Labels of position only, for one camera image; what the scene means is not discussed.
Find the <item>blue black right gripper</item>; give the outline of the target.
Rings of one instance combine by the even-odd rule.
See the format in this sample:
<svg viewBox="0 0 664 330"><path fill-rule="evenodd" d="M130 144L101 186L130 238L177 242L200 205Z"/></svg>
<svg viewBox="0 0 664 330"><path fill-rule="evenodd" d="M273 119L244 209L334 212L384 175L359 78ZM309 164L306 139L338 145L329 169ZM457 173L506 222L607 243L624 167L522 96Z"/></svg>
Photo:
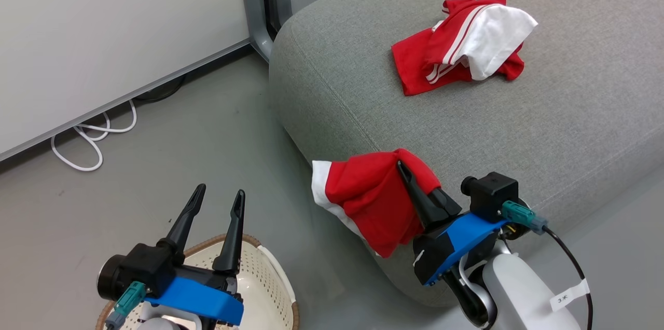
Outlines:
<svg viewBox="0 0 664 330"><path fill-rule="evenodd" d="M405 163L398 161L396 166L424 232L428 233L412 241L415 254L413 270L422 285L428 286L438 281L440 274L448 271L463 256L507 224L508 220L504 218L498 222L488 222L472 213L458 217L462 207L442 188L434 188L427 195ZM458 218L441 230L434 230L443 226L450 217Z"/></svg>

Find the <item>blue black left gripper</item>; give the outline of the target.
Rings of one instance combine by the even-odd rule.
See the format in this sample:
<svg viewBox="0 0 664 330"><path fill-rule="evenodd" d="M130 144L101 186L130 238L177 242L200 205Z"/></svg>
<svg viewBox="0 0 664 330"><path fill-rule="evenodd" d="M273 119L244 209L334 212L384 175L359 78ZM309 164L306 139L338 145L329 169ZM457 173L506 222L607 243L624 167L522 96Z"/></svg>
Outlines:
<svg viewBox="0 0 664 330"><path fill-rule="evenodd" d="M165 306L239 326L244 314L243 299L237 292L237 275L240 272L242 236L246 193L240 189L230 210L230 222L221 253L213 261L213 269L182 266L184 249L192 222L199 214L206 184L199 184L178 215L168 235L156 246L165 248L175 268L175 278L161 297L147 295L145 301L153 307Z"/></svg>

